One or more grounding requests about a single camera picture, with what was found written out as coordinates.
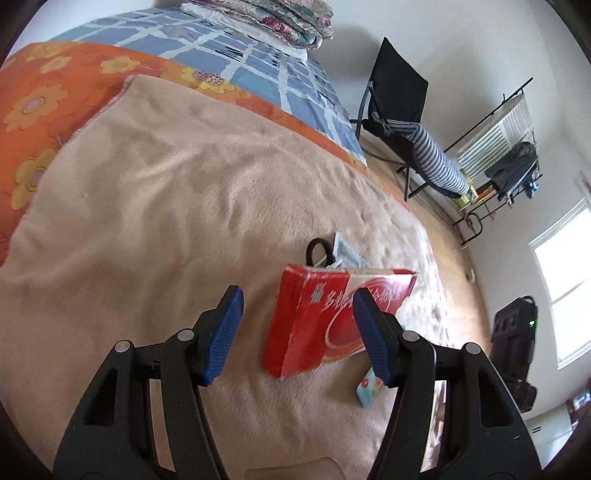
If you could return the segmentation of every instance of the striped cloth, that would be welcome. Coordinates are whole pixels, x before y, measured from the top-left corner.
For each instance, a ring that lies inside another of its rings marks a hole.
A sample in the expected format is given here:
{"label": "striped cloth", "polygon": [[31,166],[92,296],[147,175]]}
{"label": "striped cloth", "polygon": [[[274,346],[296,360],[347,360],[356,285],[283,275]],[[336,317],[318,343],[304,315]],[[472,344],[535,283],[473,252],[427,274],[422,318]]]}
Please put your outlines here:
{"label": "striped cloth", "polygon": [[447,158],[421,124],[382,120],[375,112],[374,120],[382,124],[385,135],[394,132],[412,142],[414,161],[421,170],[419,173],[427,182],[458,195],[468,193],[470,184],[460,168]]}

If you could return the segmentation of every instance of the orange floral blanket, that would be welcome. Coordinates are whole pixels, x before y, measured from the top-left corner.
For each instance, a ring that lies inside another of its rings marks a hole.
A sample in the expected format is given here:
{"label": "orange floral blanket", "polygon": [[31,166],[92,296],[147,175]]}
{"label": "orange floral blanket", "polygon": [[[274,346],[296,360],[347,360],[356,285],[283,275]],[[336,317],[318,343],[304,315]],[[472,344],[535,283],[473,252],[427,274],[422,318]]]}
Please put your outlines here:
{"label": "orange floral blanket", "polygon": [[138,74],[179,83],[272,120],[370,176],[400,200],[387,181],[322,133],[218,75],[111,45],[48,41],[28,45],[0,69],[0,265],[59,149],[121,91],[128,76]]}

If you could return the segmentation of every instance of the window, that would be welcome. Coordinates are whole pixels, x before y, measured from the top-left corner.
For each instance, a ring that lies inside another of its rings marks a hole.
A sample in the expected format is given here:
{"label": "window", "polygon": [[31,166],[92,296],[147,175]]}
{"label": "window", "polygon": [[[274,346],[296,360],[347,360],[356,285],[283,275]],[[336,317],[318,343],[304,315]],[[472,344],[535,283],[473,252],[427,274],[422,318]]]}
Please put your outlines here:
{"label": "window", "polygon": [[531,246],[550,295],[561,368],[591,349],[591,211],[586,201]]}

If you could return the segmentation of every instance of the red box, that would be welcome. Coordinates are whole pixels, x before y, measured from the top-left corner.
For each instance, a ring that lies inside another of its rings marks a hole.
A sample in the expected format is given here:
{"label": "red box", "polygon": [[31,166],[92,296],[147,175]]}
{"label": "red box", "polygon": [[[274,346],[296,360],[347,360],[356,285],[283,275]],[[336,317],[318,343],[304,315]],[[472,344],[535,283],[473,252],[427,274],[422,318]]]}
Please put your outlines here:
{"label": "red box", "polygon": [[263,367],[274,377],[286,377],[363,351],[353,318],[355,291],[367,287],[383,312],[396,313],[416,279],[408,270],[330,271],[288,265]]}

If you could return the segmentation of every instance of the window frame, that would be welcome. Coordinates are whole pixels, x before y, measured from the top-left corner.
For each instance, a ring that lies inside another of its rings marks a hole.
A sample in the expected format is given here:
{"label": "window frame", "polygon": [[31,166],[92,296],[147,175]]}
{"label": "window frame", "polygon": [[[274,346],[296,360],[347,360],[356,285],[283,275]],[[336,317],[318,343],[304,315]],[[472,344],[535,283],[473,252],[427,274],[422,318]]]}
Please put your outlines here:
{"label": "window frame", "polygon": [[541,246],[543,243],[545,243],[550,238],[552,238],[555,234],[560,232],[566,225],[568,225],[571,222],[571,220],[573,220],[583,210],[589,210],[589,212],[591,212],[591,205],[589,204],[589,202],[587,201],[586,198],[583,198],[579,203],[577,203],[577,205],[575,205],[558,222],[556,222],[554,225],[552,225],[550,228],[548,228],[544,233],[542,233],[541,235],[539,235],[538,237],[536,237],[535,239],[533,239],[530,242],[531,253],[533,254],[534,259],[535,259],[535,263],[538,266],[538,271],[540,272],[540,274],[542,276],[542,280],[544,282],[544,289],[546,292],[546,297],[548,299],[548,302],[550,303],[550,314],[552,316],[552,327],[554,329],[554,343],[556,345],[556,361],[558,362],[558,370],[566,367],[567,365],[570,365],[576,359],[582,357],[584,354],[589,352],[591,350],[591,339],[589,339],[589,341],[587,341],[587,343],[585,343],[579,349],[577,349],[576,351],[569,354],[566,358],[560,359],[560,357],[558,355],[558,344],[556,343],[557,324],[556,324],[556,320],[554,318],[554,304],[556,304],[560,300],[566,298],[572,292],[577,290],[577,288],[579,288],[581,285],[583,285],[586,281],[591,281],[591,278],[588,278],[587,280],[583,280],[581,283],[579,283],[578,285],[571,288],[569,291],[562,294],[556,300],[552,301],[552,297],[550,296],[550,291],[548,290],[548,284],[546,283],[546,279],[544,276],[544,270],[542,270],[542,266],[540,265],[540,261],[538,260],[538,255],[535,253],[535,249],[538,248],[539,246]]}

